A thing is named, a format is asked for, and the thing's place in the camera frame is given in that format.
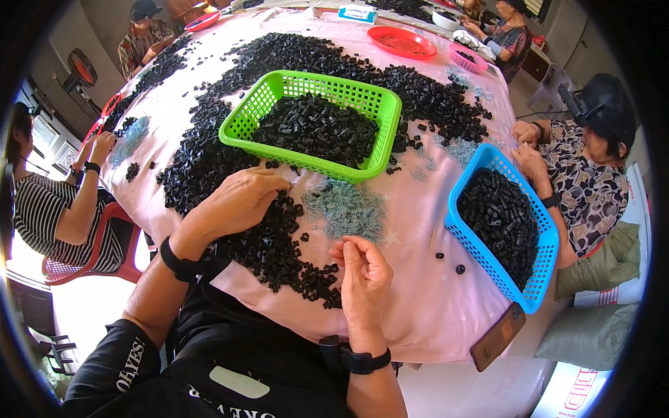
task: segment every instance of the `black t-shirt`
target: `black t-shirt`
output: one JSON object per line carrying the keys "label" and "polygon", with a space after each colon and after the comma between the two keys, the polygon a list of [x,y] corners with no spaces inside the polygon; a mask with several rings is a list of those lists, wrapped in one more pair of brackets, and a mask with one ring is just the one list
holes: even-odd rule
{"label": "black t-shirt", "polygon": [[317,345],[286,344],[270,331],[208,319],[206,312],[190,318],[194,335],[163,372],[141,328],[123,319],[107,326],[68,387],[68,416],[354,416],[346,382],[327,370]]}

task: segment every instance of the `round table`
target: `round table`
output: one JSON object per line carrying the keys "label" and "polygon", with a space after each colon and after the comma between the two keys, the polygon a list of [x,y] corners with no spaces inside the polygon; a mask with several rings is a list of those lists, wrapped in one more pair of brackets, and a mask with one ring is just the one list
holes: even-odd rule
{"label": "round table", "polygon": [[[196,45],[195,54],[187,55],[188,68],[141,94],[118,121],[120,126],[126,117],[148,116],[149,134],[119,167],[113,168],[108,163],[102,167],[102,184],[155,242],[160,243],[170,235],[179,225],[181,216],[174,209],[165,208],[165,194],[163,187],[156,183],[156,176],[171,164],[183,139],[181,135],[192,127],[189,109],[197,105],[194,96],[198,95],[193,87],[200,86],[202,81],[215,82],[233,67],[234,56],[228,56],[224,62],[219,60],[233,44],[246,43],[274,31],[325,37],[343,46],[344,54],[359,53],[360,58],[369,58],[374,66],[385,68],[392,63],[415,67],[441,83],[449,82],[448,72],[459,74],[485,93],[481,103],[493,113],[492,120],[484,120],[490,133],[484,140],[510,156],[515,144],[510,126],[515,119],[508,88],[499,69],[491,66],[490,71],[481,74],[464,73],[450,61],[447,39],[395,21],[377,22],[377,25],[384,24],[420,31],[437,47],[437,56],[427,61],[399,58],[374,47],[365,35],[369,26],[364,23],[343,21],[335,13],[314,17],[308,11],[280,8],[222,17],[213,27],[192,34],[191,39],[201,44]],[[204,64],[195,65],[198,57],[202,57]],[[135,83],[136,79],[131,80],[122,92],[132,92]],[[241,99],[237,92],[224,100],[235,106]],[[474,102],[471,88],[466,93],[466,101]],[[395,361],[468,360],[470,347],[500,318],[510,302],[444,227],[448,194],[462,174],[462,168],[438,145],[438,140],[433,140],[430,131],[418,130],[418,123],[427,124],[427,121],[410,122],[408,133],[412,138],[422,135],[424,149],[410,149],[400,154],[401,171],[393,175],[382,173],[366,182],[372,192],[385,198],[385,239],[379,247],[395,272],[383,309],[382,329]],[[139,164],[139,174],[128,182],[125,179],[128,165],[135,162]],[[153,170],[149,169],[150,162],[155,162]],[[301,203],[300,196],[305,190],[323,180],[321,174],[300,171],[302,175],[298,177],[288,165],[276,170],[294,183],[290,195],[295,204]],[[309,242],[300,245],[300,259],[315,266],[331,264],[327,249],[334,240],[305,218],[298,219],[300,229],[294,233],[294,239],[304,232],[310,235]],[[437,252],[444,253],[445,258],[437,259]],[[456,273],[458,264],[466,266],[465,274]],[[343,270],[336,274],[339,279],[336,286],[341,286]],[[311,341],[333,334],[347,335],[347,322],[341,310],[325,310],[322,301],[304,300],[288,286],[273,293],[260,284],[251,271],[235,262],[212,284]]]}

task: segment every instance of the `white bowl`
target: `white bowl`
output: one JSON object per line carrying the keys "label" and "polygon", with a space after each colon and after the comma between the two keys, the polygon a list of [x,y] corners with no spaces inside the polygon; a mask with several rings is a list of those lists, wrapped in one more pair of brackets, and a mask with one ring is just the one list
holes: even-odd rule
{"label": "white bowl", "polygon": [[434,22],[435,25],[443,27],[444,29],[450,32],[457,30],[457,28],[460,26],[459,21],[457,20],[452,21],[451,19],[446,19],[444,16],[437,13],[436,10],[432,11],[432,21]]}

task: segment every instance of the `black cap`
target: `black cap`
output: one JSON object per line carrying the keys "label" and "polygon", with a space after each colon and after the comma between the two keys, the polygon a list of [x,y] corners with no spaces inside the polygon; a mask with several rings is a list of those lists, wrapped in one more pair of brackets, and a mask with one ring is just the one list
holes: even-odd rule
{"label": "black cap", "polygon": [[521,12],[523,15],[527,13],[527,5],[525,5],[524,0],[502,0],[502,1],[508,3],[514,9]]}
{"label": "black cap", "polygon": [[620,141],[629,149],[634,143],[634,107],[622,82],[611,74],[595,74],[583,87],[581,99],[588,109],[601,108],[587,118],[587,126],[608,141]]}
{"label": "black cap", "polygon": [[142,19],[150,19],[163,10],[162,7],[156,6],[153,0],[137,0],[130,8],[130,18],[137,22]]}

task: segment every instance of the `green plastic basket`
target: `green plastic basket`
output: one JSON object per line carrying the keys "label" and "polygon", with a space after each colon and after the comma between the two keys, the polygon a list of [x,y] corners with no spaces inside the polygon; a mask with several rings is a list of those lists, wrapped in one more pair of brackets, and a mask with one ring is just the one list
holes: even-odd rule
{"label": "green plastic basket", "polygon": [[[315,156],[253,142],[258,120],[270,112],[283,96],[319,94],[339,106],[357,109],[379,125],[371,156],[352,169]],[[265,74],[241,103],[232,110],[219,129],[219,138],[230,146],[264,158],[325,174],[349,183],[360,183],[385,170],[393,148],[402,102],[392,91],[371,84],[299,71],[278,70]]]}

